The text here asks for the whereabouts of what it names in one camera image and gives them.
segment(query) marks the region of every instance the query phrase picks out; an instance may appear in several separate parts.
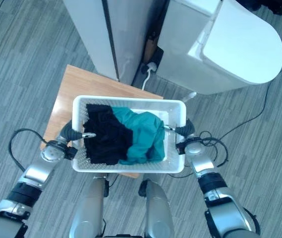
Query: black cloth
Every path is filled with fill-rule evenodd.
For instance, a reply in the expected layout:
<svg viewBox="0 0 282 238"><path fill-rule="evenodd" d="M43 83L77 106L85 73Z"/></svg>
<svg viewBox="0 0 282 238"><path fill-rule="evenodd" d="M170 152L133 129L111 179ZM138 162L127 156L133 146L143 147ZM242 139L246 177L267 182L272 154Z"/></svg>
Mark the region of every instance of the black cloth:
<svg viewBox="0 0 282 238"><path fill-rule="evenodd" d="M96 134L84 139L90 162L115 165L126 160L127 149L133 144L133 131L117 120L110 106L87 104L86 108L89 119L83 125L84 131Z"/></svg>

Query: silver robot arm segment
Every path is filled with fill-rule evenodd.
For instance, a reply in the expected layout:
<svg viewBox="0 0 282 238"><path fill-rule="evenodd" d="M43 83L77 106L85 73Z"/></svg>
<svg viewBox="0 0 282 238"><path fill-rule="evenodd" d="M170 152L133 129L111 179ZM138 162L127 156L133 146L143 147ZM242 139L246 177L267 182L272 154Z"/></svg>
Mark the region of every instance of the silver robot arm segment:
<svg viewBox="0 0 282 238"><path fill-rule="evenodd" d="M157 174L144 174L139 190L146 196L145 238L174 238L169 201L157 180Z"/></svg>
<svg viewBox="0 0 282 238"><path fill-rule="evenodd" d="M208 207L205 217L213 238L259 238L252 232L243 207L227 187L205 146L192 142L185 148Z"/></svg>
<svg viewBox="0 0 282 238"><path fill-rule="evenodd" d="M24 237L28 227L23 220L29 218L54 169L63 159L72 159L75 155L76 150L67 147L68 142L92 136L92 133L73 131L69 122L56 140L47 143L41 158L25 170L8 197L0 202L0 238Z"/></svg>
<svg viewBox="0 0 282 238"><path fill-rule="evenodd" d="M109 192L106 178L106 174L95 174L87 194L77 207L69 238L102 237L104 196Z"/></svg>

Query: gray carpet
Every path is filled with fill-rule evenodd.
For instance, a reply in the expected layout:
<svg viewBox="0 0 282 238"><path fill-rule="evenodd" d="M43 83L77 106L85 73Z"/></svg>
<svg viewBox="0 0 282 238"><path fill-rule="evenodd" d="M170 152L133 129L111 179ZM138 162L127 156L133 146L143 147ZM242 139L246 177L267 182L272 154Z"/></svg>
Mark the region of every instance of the gray carpet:
<svg viewBox="0 0 282 238"><path fill-rule="evenodd" d="M257 13L282 38L282 17L262 9ZM61 0L6 0L0 11L0 200L21 172L9 158L12 132L29 127L43 134L66 64L95 72L94 66ZM140 87L141 78L134 85ZM187 102L197 132L221 136L262 108L267 85L216 95L198 95ZM153 76L146 90L167 99L189 91ZM282 238L282 73L272 82L264 113L223 141L230 162L220 169L239 201L254 212L264 238ZM27 132L15 140L13 152L24 166L39 157L39 141ZM219 154L220 161L224 153ZM182 175L189 173L186 168ZM110 175L110 182L115 175ZM29 238L68 236L76 203L92 175L72 170L65 161L57 170L27 222ZM137 195L141 178L119 176L105 199L106 235L144 232L145 200ZM170 199L177 238L210 237L205 205L193 176L162 175Z"/></svg>

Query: teal cloth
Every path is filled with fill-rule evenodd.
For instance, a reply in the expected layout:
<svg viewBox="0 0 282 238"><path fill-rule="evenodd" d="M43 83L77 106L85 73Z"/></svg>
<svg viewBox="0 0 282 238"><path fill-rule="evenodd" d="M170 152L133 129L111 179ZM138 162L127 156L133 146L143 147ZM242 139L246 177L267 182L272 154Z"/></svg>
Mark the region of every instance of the teal cloth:
<svg viewBox="0 0 282 238"><path fill-rule="evenodd" d="M119 122L133 131L133 145L127 150L127 160L120 160L120 164L162 161L165 157L163 121L149 112L137 114L125 107L112 107L112 110Z"/></svg>

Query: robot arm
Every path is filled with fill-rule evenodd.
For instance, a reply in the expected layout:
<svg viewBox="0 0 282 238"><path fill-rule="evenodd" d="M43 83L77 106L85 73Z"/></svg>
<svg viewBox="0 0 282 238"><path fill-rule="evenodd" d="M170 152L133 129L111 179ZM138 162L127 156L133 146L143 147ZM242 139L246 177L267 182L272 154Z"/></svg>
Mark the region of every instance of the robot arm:
<svg viewBox="0 0 282 238"><path fill-rule="evenodd" d="M8 197L0 202L0 238L23 238L27 220L32 208L63 159L72 159L76 153L67 147L71 140L93 137L93 133L79 133L71 129L69 122L56 140L47 143L41 152L41 159L31 164L18 180Z"/></svg>
<svg viewBox="0 0 282 238"><path fill-rule="evenodd" d="M252 232L243 207L205 153L205 146L192 142L185 147L187 160L196 175L208 210L205 212L213 238L259 238Z"/></svg>

